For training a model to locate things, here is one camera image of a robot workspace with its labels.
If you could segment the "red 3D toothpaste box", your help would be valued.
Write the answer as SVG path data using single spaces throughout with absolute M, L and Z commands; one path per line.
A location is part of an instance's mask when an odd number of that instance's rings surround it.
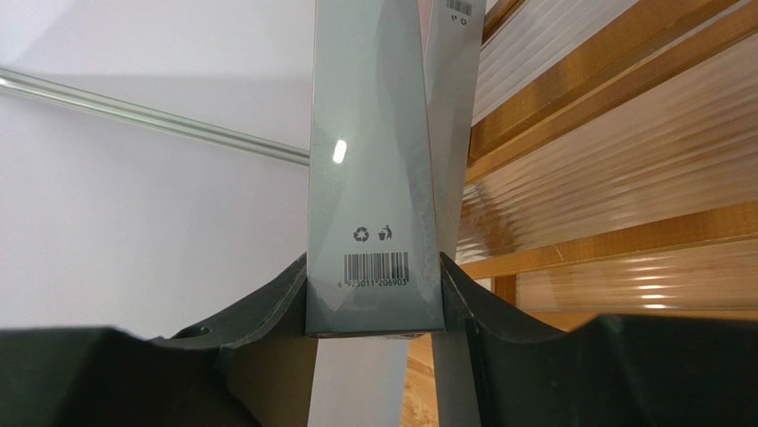
M 482 424 L 467 331 L 470 316 L 447 266 L 456 258 L 486 12 L 484 1 L 432 1 L 427 12 L 423 71 L 437 239 L 445 265 L 445 329 L 431 338 L 442 426 Z

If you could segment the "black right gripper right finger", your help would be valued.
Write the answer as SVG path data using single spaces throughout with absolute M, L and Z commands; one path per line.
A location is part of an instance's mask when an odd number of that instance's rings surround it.
M 564 332 L 440 258 L 443 426 L 754 426 L 753 321 L 601 315 Z

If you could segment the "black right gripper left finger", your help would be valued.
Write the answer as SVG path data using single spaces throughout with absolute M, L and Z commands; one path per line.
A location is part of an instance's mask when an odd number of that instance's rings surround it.
M 306 425 L 318 343 L 304 333 L 305 267 L 170 338 L 3 330 L 2 425 Z

